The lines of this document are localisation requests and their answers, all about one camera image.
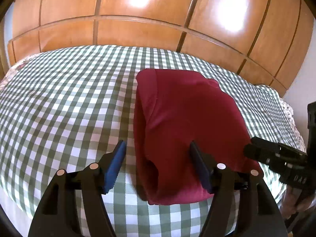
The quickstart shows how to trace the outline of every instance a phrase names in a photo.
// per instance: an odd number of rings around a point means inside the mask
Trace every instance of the checkered bedspread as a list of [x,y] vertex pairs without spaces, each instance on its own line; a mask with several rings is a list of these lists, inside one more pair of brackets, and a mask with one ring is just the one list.
[[[198,58],[168,50],[82,46],[32,58],[0,91],[0,184],[29,217],[59,168],[81,170],[127,141],[126,160],[103,200],[117,236],[198,236],[212,199],[183,205],[148,205],[137,192],[133,115],[136,75],[145,68],[183,69],[214,78],[232,96],[251,136],[299,148],[277,92]],[[285,186],[261,165],[276,201]],[[89,236],[81,193],[78,215]],[[232,197],[233,227],[238,193]]]

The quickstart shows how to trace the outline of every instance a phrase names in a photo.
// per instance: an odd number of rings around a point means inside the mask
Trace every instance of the black mechanical part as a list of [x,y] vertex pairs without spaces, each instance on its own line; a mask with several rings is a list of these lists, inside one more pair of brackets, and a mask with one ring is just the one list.
[[269,166],[280,174],[280,182],[302,190],[297,203],[315,193],[316,170],[310,166],[308,155],[281,143],[253,137],[244,148],[244,155]]
[[307,143],[308,164],[316,170],[316,102],[310,103],[307,106],[307,113],[307,128],[309,129]]
[[75,190],[82,190],[91,237],[115,236],[101,194],[113,188],[125,155],[126,144],[120,141],[112,153],[104,154],[99,163],[92,163],[82,171],[58,170],[39,202],[28,236],[83,237]]
[[200,237],[225,235],[235,190],[240,190],[240,203],[236,229],[229,236],[287,237],[279,208],[262,176],[232,172],[201,152],[194,142],[190,145],[190,155],[203,188],[214,193]]
[[295,237],[314,237],[316,233],[316,208],[307,217],[302,219],[293,228]]
[[0,233],[1,237],[22,237],[22,235],[14,227],[10,219],[5,214],[0,205]]

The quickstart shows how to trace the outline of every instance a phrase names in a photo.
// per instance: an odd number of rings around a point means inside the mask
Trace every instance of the red shirt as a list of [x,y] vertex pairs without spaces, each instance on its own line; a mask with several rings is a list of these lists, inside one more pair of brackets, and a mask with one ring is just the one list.
[[238,172],[262,173],[256,161],[243,155],[250,143],[244,119],[216,80],[169,69],[144,69],[136,79],[136,166],[149,204],[193,203],[211,197],[189,156],[193,140],[217,163]]

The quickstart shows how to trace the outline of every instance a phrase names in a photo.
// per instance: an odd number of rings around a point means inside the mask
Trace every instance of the screw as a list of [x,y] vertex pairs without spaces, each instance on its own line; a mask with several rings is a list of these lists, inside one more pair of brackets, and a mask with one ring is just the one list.
[[99,167],[98,163],[92,163],[90,166],[90,169],[97,169]]
[[253,176],[259,175],[259,172],[258,172],[257,170],[255,170],[255,169],[252,169],[252,170],[250,171],[250,173],[251,173]]
[[65,170],[64,170],[64,169],[59,169],[59,170],[57,171],[57,175],[59,175],[59,176],[63,175],[64,173],[65,173]]
[[218,164],[217,164],[217,168],[219,168],[219,169],[225,169],[225,168],[226,168],[226,165],[223,164],[223,163],[218,163]]

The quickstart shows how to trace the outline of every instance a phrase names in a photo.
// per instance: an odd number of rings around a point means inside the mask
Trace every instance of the bedding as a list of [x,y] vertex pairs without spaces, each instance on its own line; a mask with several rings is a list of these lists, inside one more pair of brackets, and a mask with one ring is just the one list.
[[[0,185],[32,218],[59,168],[81,170],[111,152],[119,139],[127,155],[114,188],[103,196],[117,236],[198,236],[212,198],[182,205],[148,205],[136,176],[133,140],[135,76],[145,68],[200,72],[219,82],[236,102],[250,136],[300,148],[279,96],[196,57],[168,50],[82,46],[31,58],[0,90]],[[260,165],[276,202],[285,185]],[[89,236],[81,193],[76,192],[83,234]],[[227,232],[238,212],[233,197]]]
[[18,208],[16,203],[6,195],[1,187],[0,205],[16,230],[23,237],[27,237],[32,220],[26,215],[24,211]]

